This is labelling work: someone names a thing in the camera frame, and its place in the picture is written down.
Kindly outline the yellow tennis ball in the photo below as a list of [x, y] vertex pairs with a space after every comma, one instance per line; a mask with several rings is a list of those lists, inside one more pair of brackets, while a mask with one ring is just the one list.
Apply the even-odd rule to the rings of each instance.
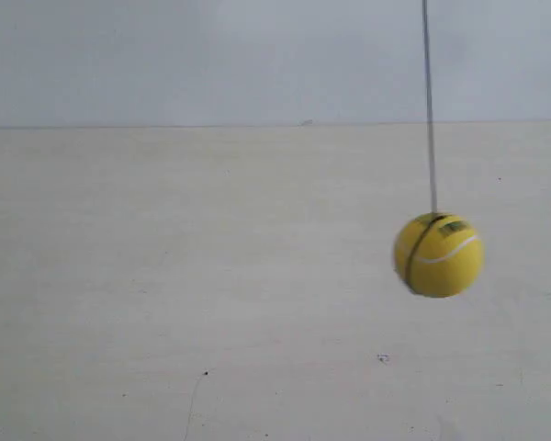
[[419, 296], [448, 298], [469, 288], [484, 264], [472, 224], [450, 212], [425, 213], [406, 223], [393, 244], [400, 280]]

